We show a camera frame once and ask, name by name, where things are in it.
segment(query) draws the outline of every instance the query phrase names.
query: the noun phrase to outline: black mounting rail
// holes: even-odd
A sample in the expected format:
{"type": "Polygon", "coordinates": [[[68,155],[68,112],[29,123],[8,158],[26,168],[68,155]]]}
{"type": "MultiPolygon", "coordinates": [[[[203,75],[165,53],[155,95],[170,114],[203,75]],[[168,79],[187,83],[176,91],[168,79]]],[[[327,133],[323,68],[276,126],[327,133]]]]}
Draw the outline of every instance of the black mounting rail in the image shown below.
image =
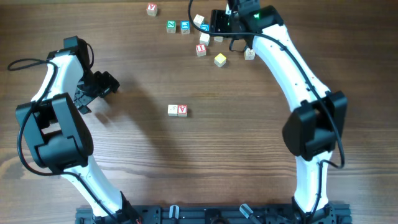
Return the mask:
{"type": "MultiPolygon", "coordinates": [[[[169,207],[160,206],[132,206],[141,216],[142,224],[254,224],[252,219],[246,218],[239,206],[230,207],[179,207],[177,212],[170,214],[169,207]]],[[[251,207],[253,216],[261,224],[289,224],[303,223],[300,215],[293,212],[292,204],[275,204],[251,207]]],[[[329,203],[324,209],[317,211],[323,218],[314,216],[312,223],[316,224],[350,224],[352,223],[349,205],[329,203]]],[[[78,208],[75,224],[94,224],[95,217],[91,208],[78,208]]],[[[133,223],[132,221],[120,222],[121,224],[133,223]]]]}

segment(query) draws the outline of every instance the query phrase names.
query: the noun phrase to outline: wood grain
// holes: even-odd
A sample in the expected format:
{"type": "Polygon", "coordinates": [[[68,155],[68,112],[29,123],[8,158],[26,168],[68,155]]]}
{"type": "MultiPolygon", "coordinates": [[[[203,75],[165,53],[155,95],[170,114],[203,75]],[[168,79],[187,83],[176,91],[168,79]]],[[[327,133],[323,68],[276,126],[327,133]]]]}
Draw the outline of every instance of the wood grain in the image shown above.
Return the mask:
{"type": "MultiPolygon", "coordinates": [[[[169,0],[156,0],[152,2],[168,2],[169,0]]],[[[10,4],[71,4],[71,3],[99,3],[99,2],[146,2],[146,0],[0,0],[0,4],[10,5],[10,4]]]]}
{"type": "MultiPolygon", "coordinates": [[[[395,1],[267,1],[314,73],[349,100],[346,168],[330,169],[328,196],[349,203],[355,223],[398,220],[398,4],[395,1]]],[[[71,223],[87,205],[66,180],[22,168],[16,153],[17,105],[39,89],[45,67],[8,72],[9,62],[45,58],[78,35],[95,51],[94,71],[116,77],[120,91],[85,115],[94,155],[134,205],[256,205],[289,202],[295,159],[281,129],[285,97],[259,58],[245,61],[226,41],[198,58],[199,34],[167,34],[187,19],[186,1],[0,6],[0,222],[71,223]],[[228,58],[223,68],[213,58],[228,58]],[[187,104],[187,119],[167,116],[187,104]]],[[[207,19],[224,1],[198,1],[207,19]]]]}

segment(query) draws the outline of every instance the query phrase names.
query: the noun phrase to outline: black joint housing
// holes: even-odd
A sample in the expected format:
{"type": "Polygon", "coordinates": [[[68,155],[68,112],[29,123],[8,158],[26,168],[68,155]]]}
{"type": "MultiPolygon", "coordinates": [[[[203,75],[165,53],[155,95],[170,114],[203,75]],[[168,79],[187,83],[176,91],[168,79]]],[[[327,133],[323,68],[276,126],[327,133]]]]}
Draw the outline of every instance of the black joint housing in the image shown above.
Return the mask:
{"type": "MultiPolygon", "coordinates": [[[[16,118],[22,124],[31,103],[19,105],[16,118]]],[[[54,174],[66,168],[87,166],[94,150],[93,139],[68,93],[55,95],[36,106],[27,120],[24,137],[35,163],[48,167],[54,174]],[[58,122],[60,129],[51,133],[42,130],[58,122]]]]}
{"type": "MultiPolygon", "coordinates": [[[[342,92],[329,94],[322,99],[330,112],[341,137],[347,110],[347,98],[342,92]]],[[[322,110],[319,101],[308,103],[296,108],[282,129],[284,142],[295,156],[302,156],[311,161],[325,151],[335,149],[336,134],[328,117],[322,110]]]]}
{"type": "Polygon", "coordinates": [[[85,40],[80,39],[78,36],[65,38],[63,40],[63,48],[70,49],[76,48],[78,49],[78,58],[80,63],[83,65],[83,69],[90,69],[90,58],[88,56],[87,43],[85,40]]]}
{"type": "Polygon", "coordinates": [[[259,0],[228,0],[229,9],[238,11],[240,15],[246,15],[260,9],[259,0]]]}

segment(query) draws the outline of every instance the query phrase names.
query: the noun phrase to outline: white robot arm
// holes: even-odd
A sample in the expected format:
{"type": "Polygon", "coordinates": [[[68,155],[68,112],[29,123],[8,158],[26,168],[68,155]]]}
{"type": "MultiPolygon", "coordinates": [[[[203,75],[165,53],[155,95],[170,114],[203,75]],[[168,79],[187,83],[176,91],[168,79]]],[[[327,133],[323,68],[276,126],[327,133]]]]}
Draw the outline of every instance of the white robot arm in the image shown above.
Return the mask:
{"type": "MultiPolygon", "coordinates": [[[[279,40],[294,54],[295,58],[305,70],[305,73],[311,79],[315,89],[318,90],[319,95],[322,98],[325,97],[329,89],[312,73],[301,55],[297,52],[289,37],[286,26],[276,24],[263,29],[262,33],[279,40]]],[[[282,88],[282,91],[285,93],[291,112],[301,107],[303,101],[309,103],[317,101],[312,91],[309,91],[308,85],[305,83],[297,66],[278,45],[271,40],[262,37],[254,37],[252,46],[256,54],[260,56],[269,67],[282,88]]],[[[317,164],[323,159],[329,160],[331,154],[332,152],[325,151],[313,157],[311,161],[306,161],[302,156],[296,156],[297,189],[294,193],[294,199],[304,212],[311,212],[315,204],[319,177],[319,168],[317,164]]],[[[324,176],[324,178],[322,180],[322,194],[317,210],[323,208],[328,203],[328,198],[326,196],[327,170],[328,166],[323,166],[322,176],[324,176]]]]}
{"type": "MultiPolygon", "coordinates": [[[[75,97],[76,87],[83,78],[84,70],[81,62],[76,55],[62,55],[54,57],[50,60],[57,65],[57,74],[52,83],[49,93],[45,96],[45,100],[51,100],[55,95],[68,93],[71,99],[75,97]]],[[[54,67],[48,64],[48,71],[44,78],[44,82],[39,92],[33,97],[32,101],[37,101],[44,93],[44,90],[49,85],[51,76],[54,72],[54,67]]],[[[102,205],[112,214],[122,209],[122,196],[120,190],[114,187],[105,177],[100,167],[96,163],[93,155],[88,156],[87,166],[73,166],[64,170],[65,172],[72,172],[80,175],[81,179],[91,189],[93,194],[100,198],[102,205]]],[[[93,213],[96,217],[107,217],[108,214],[96,202],[95,199],[88,193],[87,189],[74,176],[61,175],[68,179],[84,196],[87,202],[91,205],[93,213]]]]}

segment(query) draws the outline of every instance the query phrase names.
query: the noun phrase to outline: cube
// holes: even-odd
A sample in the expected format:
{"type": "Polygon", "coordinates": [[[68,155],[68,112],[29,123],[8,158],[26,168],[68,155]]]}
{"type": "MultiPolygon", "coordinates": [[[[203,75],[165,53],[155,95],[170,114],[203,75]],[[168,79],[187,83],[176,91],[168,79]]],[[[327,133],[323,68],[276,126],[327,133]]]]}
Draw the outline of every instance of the cube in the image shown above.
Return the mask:
{"type": "Polygon", "coordinates": [[[150,16],[156,16],[157,14],[157,5],[154,3],[148,3],[147,13],[150,16]]]}
{"type": "Polygon", "coordinates": [[[169,105],[167,113],[169,116],[178,116],[178,105],[169,105]]]}
{"type": "Polygon", "coordinates": [[[214,63],[220,68],[225,64],[225,62],[226,62],[226,57],[221,53],[219,53],[217,57],[214,58],[214,63]]]}
{"type": "Polygon", "coordinates": [[[199,43],[205,44],[206,46],[209,46],[210,35],[208,35],[208,34],[200,34],[199,43]]]}
{"type": "Polygon", "coordinates": [[[175,21],[167,21],[166,29],[170,34],[175,34],[177,23],[175,21]]]}
{"type": "Polygon", "coordinates": [[[206,46],[204,44],[197,45],[197,55],[198,57],[206,55],[206,46]]]}
{"type": "Polygon", "coordinates": [[[224,37],[214,37],[214,41],[222,42],[224,37]]]}
{"type": "Polygon", "coordinates": [[[200,25],[200,29],[203,29],[205,31],[209,31],[209,24],[202,24],[200,25]]]}
{"type": "Polygon", "coordinates": [[[178,116],[187,117],[188,116],[188,107],[186,105],[178,106],[178,116]]]}
{"type": "Polygon", "coordinates": [[[181,21],[181,33],[182,34],[189,34],[190,33],[189,21],[181,21]]]}
{"type": "Polygon", "coordinates": [[[197,15],[195,16],[195,18],[193,19],[193,23],[197,26],[200,27],[200,25],[202,25],[205,21],[205,18],[201,15],[197,15]]]}
{"type": "Polygon", "coordinates": [[[249,47],[244,51],[244,59],[245,60],[253,60],[256,56],[254,50],[251,50],[249,47]]]}

